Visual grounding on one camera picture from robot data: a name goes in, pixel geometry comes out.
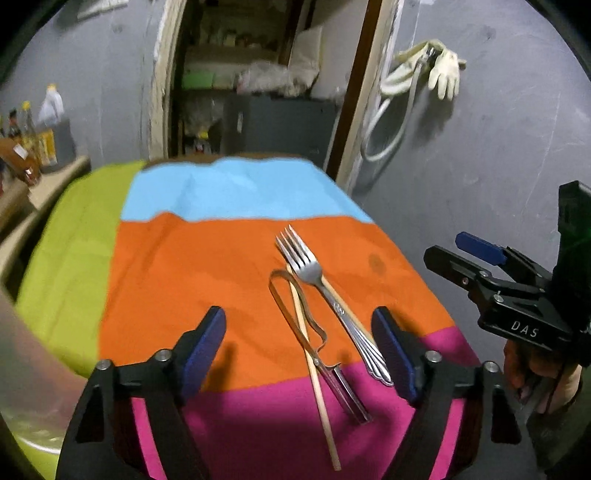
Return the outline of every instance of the fork handle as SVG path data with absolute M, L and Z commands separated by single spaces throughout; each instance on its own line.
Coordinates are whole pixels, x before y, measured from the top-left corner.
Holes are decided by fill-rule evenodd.
M 390 373 L 386 367 L 384 357 L 378 350 L 378 348 L 367 338 L 367 336 L 358 329 L 355 322 L 347 314 L 345 309 L 334 297 L 334 295 L 324 285 L 316 285 L 316 288 L 320 291 L 324 299 L 328 302 L 330 307 L 333 309 L 337 318 L 345 328 L 345 331 L 349 334 L 351 341 L 355 345 L 355 348 L 361 355 L 363 363 L 368 373 L 376 380 L 382 382 L 384 385 L 391 387 L 393 385 Z

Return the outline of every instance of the box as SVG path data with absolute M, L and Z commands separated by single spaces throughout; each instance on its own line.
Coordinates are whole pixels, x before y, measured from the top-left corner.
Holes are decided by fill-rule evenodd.
M 42 173 L 57 171 L 76 159 L 69 119 L 51 127 L 37 125 L 36 130 Z

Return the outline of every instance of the chopstick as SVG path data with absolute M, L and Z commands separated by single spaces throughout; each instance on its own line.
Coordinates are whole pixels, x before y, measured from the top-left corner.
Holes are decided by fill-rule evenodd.
M 347 305 L 347 302 L 345 302 L 343 300 L 343 298 L 337 293 L 337 291 L 334 289 L 334 287 L 329 283 L 328 280 L 326 280 L 326 277 L 324 277 L 324 276 L 322 276 L 322 283 L 323 283 L 324 287 L 326 288 L 326 290 L 331 292 L 333 297 L 340 303 L 340 305 L 343 307 L 343 310 L 345 312 L 347 312 L 347 314 L 351 317 L 351 320 L 353 320 L 353 322 L 355 323 L 357 328 L 359 330 L 361 330 L 365 334 L 365 336 L 369 339 L 369 341 L 375 345 L 375 340 L 374 340 L 374 337 L 372 336 L 372 334 L 366 330 L 366 328 L 363 326 L 363 323 L 361 323 L 359 321 L 359 319 L 357 318 L 357 315 L 355 315 L 353 313 L 353 310 L 351 310 L 351 308 Z
M 287 265 L 287 271 L 293 274 L 293 271 L 289 265 Z M 301 309 L 300 299 L 298 298 L 296 289 L 290 284 L 291 296 L 294 299 L 295 315 L 297 317 L 298 326 L 302 334 L 308 339 L 308 329 L 306 328 L 306 321 L 304 320 L 304 314 Z M 329 448 L 330 460 L 333 464 L 335 472 L 340 471 L 340 460 L 339 452 L 337 452 L 335 438 L 330 428 L 329 414 L 326 411 L 326 404 L 324 403 L 324 397 L 322 396 L 322 389 L 320 388 L 320 380 L 318 378 L 318 372 L 314 366 L 314 361 L 308 352 L 304 352 L 306 355 L 306 362 L 308 363 L 308 371 L 310 372 L 310 380 L 312 381 L 312 389 L 314 390 L 314 396 L 316 397 L 316 406 L 318 406 L 318 413 L 320 414 L 320 422 L 322 423 L 322 429 L 324 430 L 324 436 L 326 437 L 326 443 Z

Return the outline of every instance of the pink fabric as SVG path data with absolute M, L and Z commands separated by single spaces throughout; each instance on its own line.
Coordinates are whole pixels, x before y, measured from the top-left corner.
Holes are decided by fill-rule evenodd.
M 466 365 L 478 359 L 455 327 L 423 339 L 451 360 Z M 394 389 L 373 380 L 363 364 L 343 369 L 374 420 L 352 424 L 330 390 L 323 385 L 342 471 L 332 469 L 309 378 L 224 393 L 201 393 L 184 409 L 184 416 L 214 480 L 379 480 L 402 441 L 414 410 Z M 454 401 L 443 445 L 431 480 L 446 476 L 462 419 L 463 401 Z M 136 413 L 148 471 L 165 480 L 157 459 L 150 425 Z M 159 464 L 151 466 L 154 455 Z
M 135 427 L 138 430 L 139 446 L 142 449 L 148 475 L 154 480 L 167 480 L 166 473 L 162 462 L 160 462 L 160 455 L 154 443 L 154 436 L 152 435 L 152 428 L 150 428 L 150 420 L 148 419 L 148 410 L 146 409 L 146 402 L 143 398 L 131 398 L 131 409 L 134 412 Z

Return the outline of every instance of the green fabric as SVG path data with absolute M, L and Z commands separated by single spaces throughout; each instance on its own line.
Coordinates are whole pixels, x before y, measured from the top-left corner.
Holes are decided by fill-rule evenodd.
M 553 469 L 563 460 L 571 465 L 561 465 L 558 471 L 566 471 L 580 460 L 589 463 L 589 452 L 577 447 L 591 440 L 591 369 L 583 369 L 579 391 L 569 405 L 545 415 L 534 413 L 528 421 L 528 430 L 538 457 L 538 465 L 545 471 Z M 570 455 L 581 456 L 580 459 Z M 555 473 L 552 478 L 576 478 Z
M 77 180 L 55 206 L 23 279 L 17 312 L 79 375 L 98 360 L 99 323 L 119 217 L 143 162 L 108 166 Z

